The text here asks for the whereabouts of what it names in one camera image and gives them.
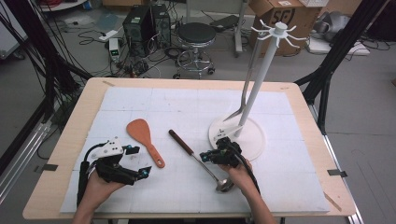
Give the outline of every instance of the hand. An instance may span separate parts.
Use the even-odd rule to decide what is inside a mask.
[[[248,160],[246,160],[247,165],[252,169],[252,166]],[[227,172],[230,175],[233,183],[242,190],[242,192],[246,192],[247,190],[255,189],[255,185],[250,175],[248,174],[247,169],[241,163],[238,164],[235,168],[229,165],[219,165],[219,167]]]
[[[110,195],[117,189],[125,186],[117,182],[107,183],[104,179],[99,177],[96,171],[93,171],[88,180],[87,188],[85,189],[84,197],[81,203],[88,205],[90,208],[96,209],[107,200]]]
[[[93,171],[88,180],[84,196],[73,218],[73,223],[91,223],[96,208],[107,200],[114,191],[123,186],[125,185],[117,182],[107,183],[104,179],[99,177],[96,171]]]

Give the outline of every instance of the wooden table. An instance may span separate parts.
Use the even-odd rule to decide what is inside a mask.
[[[108,87],[169,88],[193,90],[242,90],[241,81],[175,80],[175,79],[130,79],[92,78],[88,81],[78,103],[67,122],[58,144],[48,161],[57,164],[56,171],[44,171],[35,190],[26,204],[23,216],[26,219],[63,219],[73,214],[62,214],[64,195],[67,191],[72,169],[85,143],[88,130],[100,108]],[[308,153],[316,168],[319,182],[328,199],[330,212],[326,214],[299,214],[298,216],[349,217],[356,213],[353,200],[339,175],[329,175],[336,169],[317,124],[315,123],[299,87],[293,83],[264,82],[262,91],[284,92],[300,127]],[[294,217],[295,214],[277,214]],[[141,217],[225,217],[222,214],[96,214],[96,218],[141,218]]]

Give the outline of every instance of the white round base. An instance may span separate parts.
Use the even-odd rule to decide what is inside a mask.
[[[213,148],[217,148],[217,141],[214,137],[218,134],[219,130],[237,127],[241,116],[236,116],[224,121],[226,118],[228,118],[228,115],[215,119],[215,121],[210,125],[209,141]],[[242,155],[249,161],[253,161],[258,158],[264,151],[264,133],[262,128],[252,119],[247,119],[239,137],[235,137],[235,133],[231,133],[228,137],[232,142],[236,142],[241,147]]]

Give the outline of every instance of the stool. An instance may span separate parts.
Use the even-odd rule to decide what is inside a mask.
[[[216,31],[211,26],[199,22],[187,23],[178,28],[177,39],[182,46],[189,48],[177,57],[177,65],[180,68],[190,72],[198,72],[200,79],[202,71],[206,69],[209,75],[215,72],[209,54],[201,50],[215,42]],[[173,78],[180,78],[179,70]]]

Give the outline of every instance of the orange spatula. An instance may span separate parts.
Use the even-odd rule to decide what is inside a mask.
[[[163,161],[160,153],[158,153],[155,146],[151,144],[149,125],[145,120],[133,120],[126,126],[126,131],[134,140],[146,147],[149,155],[154,159],[154,162],[158,167],[163,168],[165,166],[165,162]]]

